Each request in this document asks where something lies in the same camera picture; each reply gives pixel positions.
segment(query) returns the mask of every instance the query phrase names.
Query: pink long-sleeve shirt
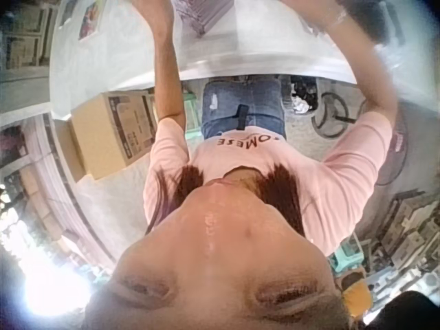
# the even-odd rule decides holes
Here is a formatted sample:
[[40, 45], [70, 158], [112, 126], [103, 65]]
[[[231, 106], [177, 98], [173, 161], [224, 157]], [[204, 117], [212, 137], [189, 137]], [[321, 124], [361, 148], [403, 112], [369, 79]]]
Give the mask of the pink long-sleeve shirt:
[[202, 170], [205, 182], [209, 182], [241, 166], [265, 175], [275, 164], [281, 164], [298, 178], [306, 238], [328, 256], [362, 218], [392, 135], [391, 124], [382, 114], [368, 112], [321, 162], [305, 157], [282, 136], [255, 126], [212, 137], [190, 157], [182, 128], [172, 119], [163, 119], [151, 150], [144, 189], [147, 221], [156, 207], [159, 169], [175, 177], [190, 164]]

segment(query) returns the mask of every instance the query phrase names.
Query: picture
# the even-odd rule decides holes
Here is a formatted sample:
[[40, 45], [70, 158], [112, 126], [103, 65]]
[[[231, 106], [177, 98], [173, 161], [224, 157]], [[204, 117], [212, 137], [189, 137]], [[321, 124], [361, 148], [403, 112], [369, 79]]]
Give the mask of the picture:
[[3, 40], [6, 51], [3, 58], [7, 70], [39, 65], [41, 38], [35, 36], [6, 35]]
[[92, 5], [87, 7], [84, 18], [82, 19], [79, 40], [82, 40], [98, 31], [99, 20], [104, 7], [103, 5], [104, 1], [97, 0]]
[[74, 13], [74, 10], [75, 10], [77, 2], [78, 2], [78, 0], [69, 0], [66, 3], [66, 6], [64, 8], [63, 16], [61, 17], [60, 28], [63, 27], [64, 24], [69, 22], [70, 19], [72, 18], [72, 15]]

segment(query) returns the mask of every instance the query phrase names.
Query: blue jeans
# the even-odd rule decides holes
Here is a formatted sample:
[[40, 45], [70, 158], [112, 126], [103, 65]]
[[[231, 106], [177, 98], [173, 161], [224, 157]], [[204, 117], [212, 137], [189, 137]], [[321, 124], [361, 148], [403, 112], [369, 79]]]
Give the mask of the blue jeans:
[[[249, 107], [245, 118], [240, 118], [240, 105]], [[250, 77], [245, 82], [213, 81], [203, 91], [201, 132], [205, 139], [219, 136], [239, 126], [258, 126], [284, 138], [284, 111], [281, 107], [281, 82], [272, 76]]]

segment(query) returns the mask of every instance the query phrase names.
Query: brown cardboard box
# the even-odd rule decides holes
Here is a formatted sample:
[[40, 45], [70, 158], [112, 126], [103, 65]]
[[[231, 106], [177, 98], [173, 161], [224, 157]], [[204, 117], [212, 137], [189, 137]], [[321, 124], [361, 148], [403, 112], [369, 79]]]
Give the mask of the brown cardboard box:
[[146, 91], [102, 93], [75, 109], [71, 122], [85, 168], [94, 179], [148, 153], [157, 129]]
[[83, 166], [82, 156], [78, 150], [72, 123], [70, 121], [54, 120], [54, 124], [56, 136], [60, 142], [61, 151], [63, 152], [71, 176], [75, 182], [78, 182], [86, 175], [86, 171]]
[[10, 50], [2, 58], [1, 64], [6, 70], [39, 65], [41, 37], [5, 34], [2, 41]]

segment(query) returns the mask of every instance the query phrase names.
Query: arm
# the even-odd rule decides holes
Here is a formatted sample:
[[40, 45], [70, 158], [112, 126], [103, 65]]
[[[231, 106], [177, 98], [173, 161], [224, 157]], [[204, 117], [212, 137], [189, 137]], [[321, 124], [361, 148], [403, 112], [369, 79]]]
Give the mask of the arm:
[[340, 48], [367, 99], [369, 111], [384, 115], [392, 125], [397, 115], [397, 96], [391, 78], [377, 57], [374, 44], [349, 16], [338, 22], [343, 12], [334, 0], [283, 0], [311, 23], [326, 30]]
[[155, 44], [155, 101], [159, 121], [170, 118], [185, 131], [186, 117], [173, 45], [174, 11], [170, 0], [132, 0], [150, 25]]

